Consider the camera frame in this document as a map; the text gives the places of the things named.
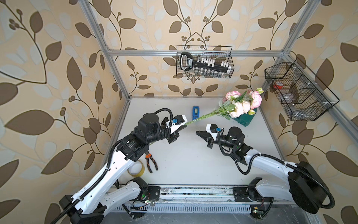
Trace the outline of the blue tape dispenser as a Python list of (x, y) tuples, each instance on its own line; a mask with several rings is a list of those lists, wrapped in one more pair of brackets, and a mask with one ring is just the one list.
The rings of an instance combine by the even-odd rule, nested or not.
[(198, 106), (193, 107), (192, 120), (196, 120), (200, 117), (200, 108)]

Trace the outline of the pink flower bouquet green stems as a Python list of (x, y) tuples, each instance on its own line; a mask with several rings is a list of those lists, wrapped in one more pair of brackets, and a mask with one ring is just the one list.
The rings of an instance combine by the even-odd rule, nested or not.
[(244, 93), (238, 91), (231, 91), (226, 94), (224, 99), (219, 102), (219, 107), (213, 110), (211, 113), (200, 116), (193, 121), (187, 122), (186, 125), (193, 124), (195, 122), (213, 117), (221, 116), (225, 119), (239, 118), (243, 115), (253, 116), (256, 114), (255, 109), (262, 103), (262, 94), (264, 90), (257, 88), (256, 90), (248, 90)]

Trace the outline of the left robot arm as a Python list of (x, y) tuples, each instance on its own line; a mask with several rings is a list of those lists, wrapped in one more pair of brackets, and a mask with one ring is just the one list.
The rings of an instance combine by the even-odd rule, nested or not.
[(114, 143), (100, 171), (77, 193), (60, 200), (63, 211), (52, 223), (67, 215), (73, 224), (99, 224), (118, 206), (141, 198), (148, 185), (140, 177), (111, 193), (109, 189), (142, 155), (149, 152), (150, 144), (163, 139), (169, 143), (176, 141), (186, 123), (186, 116), (173, 116), (168, 108), (144, 114), (130, 134)]

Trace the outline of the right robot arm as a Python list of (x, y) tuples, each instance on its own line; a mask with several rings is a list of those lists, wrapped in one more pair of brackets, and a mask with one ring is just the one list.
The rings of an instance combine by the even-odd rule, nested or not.
[(231, 127), (227, 134), (216, 125), (208, 125), (205, 131), (197, 131), (208, 148), (219, 146), (224, 156), (231, 158), (242, 175), (248, 175), (252, 168), (258, 168), (281, 179), (274, 183), (254, 178), (246, 189), (234, 188), (236, 201), (282, 199), (294, 202), (304, 211), (316, 214), (320, 208), (332, 209), (335, 199), (322, 178), (307, 162), (293, 163), (263, 154), (244, 143), (245, 135), (238, 127)]

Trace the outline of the yellow tape roll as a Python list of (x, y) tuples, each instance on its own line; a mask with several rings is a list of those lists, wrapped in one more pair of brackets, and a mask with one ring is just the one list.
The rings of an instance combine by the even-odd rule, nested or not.
[(145, 167), (142, 161), (138, 160), (128, 168), (127, 173), (133, 178), (141, 177), (144, 174)]

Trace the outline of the green plastic tool case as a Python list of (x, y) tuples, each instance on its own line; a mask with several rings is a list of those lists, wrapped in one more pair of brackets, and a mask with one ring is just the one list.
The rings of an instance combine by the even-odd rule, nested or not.
[(253, 115), (243, 114), (240, 117), (233, 118), (233, 120), (235, 120), (237, 123), (243, 125), (244, 127), (247, 127), (251, 123), (254, 116), (256, 115), (257, 108), (254, 109), (254, 112), (255, 112), (255, 114), (253, 114)]

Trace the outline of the black socket set holder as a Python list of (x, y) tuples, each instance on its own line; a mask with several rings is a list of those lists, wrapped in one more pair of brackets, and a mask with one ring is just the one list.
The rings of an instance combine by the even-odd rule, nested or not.
[(177, 53), (177, 69), (194, 75), (228, 74), (234, 72), (230, 53), (188, 52)]

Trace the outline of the clear plastic bag in basket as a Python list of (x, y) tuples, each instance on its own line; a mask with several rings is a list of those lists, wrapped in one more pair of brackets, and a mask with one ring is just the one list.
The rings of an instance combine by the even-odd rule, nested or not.
[(307, 97), (306, 91), (289, 91), (281, 96), (280, 102), (286, 113), (302, 112), (306, 110)]

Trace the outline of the red small object in basket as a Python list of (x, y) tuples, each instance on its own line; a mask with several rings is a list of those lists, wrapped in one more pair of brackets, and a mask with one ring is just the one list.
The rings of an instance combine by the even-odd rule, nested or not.
[(282, 82), (279, 82), (279, 81), (275, 81), (274, 84), (273, 84), (273, 88), (275, 90), (280, 90), (284, 87), (284, 84)]

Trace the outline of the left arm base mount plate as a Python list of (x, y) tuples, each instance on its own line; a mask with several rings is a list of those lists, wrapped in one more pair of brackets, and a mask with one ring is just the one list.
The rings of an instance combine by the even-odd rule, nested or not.
[(141, 190), (140, 194), (137, 198), (133, 201), (142, 201), (142, 202), (151, 202), (151, 201), (158, 201), (160, 197), (160, 190), (159, 186), (149, 186), (145, 187)]

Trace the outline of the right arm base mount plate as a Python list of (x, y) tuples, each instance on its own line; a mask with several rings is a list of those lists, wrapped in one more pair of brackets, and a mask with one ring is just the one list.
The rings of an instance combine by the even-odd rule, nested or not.
[(271, 202), (270, 197), (260, 196), (254, 189), (246, 187), (233, 187), (233, 195), (235, 202), (240, 203), (268, 203)]

